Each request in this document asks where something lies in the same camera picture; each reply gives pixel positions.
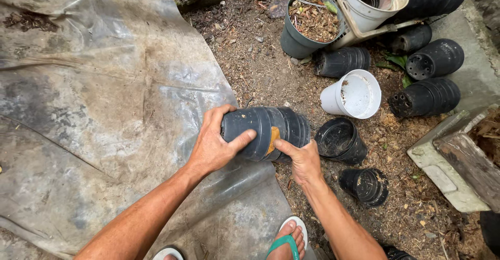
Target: white plastic pot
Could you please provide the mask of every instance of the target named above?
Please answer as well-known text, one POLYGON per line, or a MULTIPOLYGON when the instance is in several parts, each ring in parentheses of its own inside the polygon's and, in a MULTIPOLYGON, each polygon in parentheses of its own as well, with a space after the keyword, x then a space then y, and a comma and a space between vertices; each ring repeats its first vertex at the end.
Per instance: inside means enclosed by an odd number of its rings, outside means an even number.
POLYGON ((344 75, 321 92, 321 108, 330 114, 365 119, 380 106, 382 92, 376 78, 362 69, 344 75))
POLYGON ((408 4, 409 0, 385 0, 389 4, 385 10, 374 8, 361 0, 345 1, 359 30, 367 32, 376 29, 385 20, 394 16, 408 4))

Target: green flip-flop strap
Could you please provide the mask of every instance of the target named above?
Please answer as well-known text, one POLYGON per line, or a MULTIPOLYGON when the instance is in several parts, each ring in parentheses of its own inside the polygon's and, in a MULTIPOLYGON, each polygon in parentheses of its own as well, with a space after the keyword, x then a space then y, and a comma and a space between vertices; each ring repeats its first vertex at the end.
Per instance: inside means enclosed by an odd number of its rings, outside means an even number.
POLYGON ((271 251, 277 249, 278 247, 280 247, 286 243, 290 244, 291 254, 293 256, 293 260, 299 260, 297 245, 295 244, 295 240, 293 239, 293 237, 290 234, 275 240, 274 243, 272 243, 271 248, 269 248, 269 252, 267 253, 267 256, 269 256, 269 253, 271 253, 271 251))

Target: flip-flop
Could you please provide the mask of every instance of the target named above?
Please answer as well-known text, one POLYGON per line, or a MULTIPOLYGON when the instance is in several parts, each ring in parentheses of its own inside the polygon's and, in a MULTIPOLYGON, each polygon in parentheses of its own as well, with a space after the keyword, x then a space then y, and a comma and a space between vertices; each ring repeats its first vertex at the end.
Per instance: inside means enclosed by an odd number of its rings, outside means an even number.
POLYGON ((167 255, 172 255, 173 257, 177 258, 177 260, 185 259, 183 253, 177 247, 175 247, 174 245, 167 245, 160 251, 158 251, 158 253, 156 253, 152 260, 163 260, 167 255))
MULTIPOLYGON (((305 228, 304 222, 300 218, 298 218, 297 216, 292 216, 292 217, 288 218, 287 220, 285 220, 285 222, 283 222, 283 224, 279 228, 278 232, 281 231, 281 229, 283 228, 283 226, 286 223, 290 222, 290 220, 295 221, 295 224, 297 226, 302 227, 302 233, 304 234, 303 240, 304 240, 304 243, 305 243, 305 246, 304 246, 304 251, 305 251, 305 249, 308 247, 308 231, 305 228)), ((267 252, 267 256, 269 256, 269 253, 271 253, 271 251, 277 249, 278 247, 282 246, 283 244, 290 244, 291 254, 293 256, 293 260, 299 260, 297 245, 295 244, 295 240, 293 239, 293 237, 291 236, 291 234, 287 234, 286 236, 283 236, 283 237, 278 238, 277 240, 275 240, 271 244, 271 248, 269 248, 269 251, 267 252)))

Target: gray plastic pot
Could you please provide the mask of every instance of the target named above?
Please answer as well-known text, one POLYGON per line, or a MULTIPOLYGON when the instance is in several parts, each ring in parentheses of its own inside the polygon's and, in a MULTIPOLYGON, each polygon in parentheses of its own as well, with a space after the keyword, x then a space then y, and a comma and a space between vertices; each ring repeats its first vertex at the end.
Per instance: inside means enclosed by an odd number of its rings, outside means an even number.
MULTIPOLYGON (((295 0, 289 0, 288 1, 288 6, 291 6, 291 4, 295 0)), ((335 41, 337 38, 339 38, 342 33, 344 32, 344 29, 346 27, 344 23, 344 17, 343 14, 338 7, 337 3, 335 3, 333 0, 322 0, 322 1, 329 1, 330 3, 334 4, 338 11, 337 11, 337 18, 340 21, 339 26, 340 26, 340 31, 339 34, 335 37, 334 40, 330 42, 317 42, 312 39, 309 39, 305 36, 302 35, 302 33, 298 32, 297 29, 291 24, 290 16, 288 14, 288 8, 286 9, 286 16, 284 19, 284 27, 283 27, 283 32, 282 36, 280 39, 282 49, 285 53, 289 54, 293 58, 297 59, 303 59, 309 56, 312 52, 316 51, 319 48, 323 48, 329 44, 331 44, 333 41, 335 41)))

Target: beige plastic crate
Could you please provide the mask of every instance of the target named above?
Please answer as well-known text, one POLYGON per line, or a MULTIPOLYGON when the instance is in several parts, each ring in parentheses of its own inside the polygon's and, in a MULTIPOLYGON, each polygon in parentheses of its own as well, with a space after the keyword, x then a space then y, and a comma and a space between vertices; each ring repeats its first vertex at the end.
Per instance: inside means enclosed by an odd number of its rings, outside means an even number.
POLYGON ((420 21, 408 21, 397 25, 389 24, 384 25, 378 29, 363 33, 360 32, 358 27, 356 26, 356 23, 353 20, 353 16, 351 16, 351 12, 348 10, 347 3, 344 0, 334 1, 337 2, 338 6, 341 8, 342 13, 344 14, 344 17, 346 19, 346 29, 344 30, 344 33, 340 36, 340 38, 336 39, 330 46, 328 46, 329 49, 338 49, 345 46, 351 46, 361 41, 373 38, 377 35, 386 32, 397 31, 397 29, 420 23, 420 21))

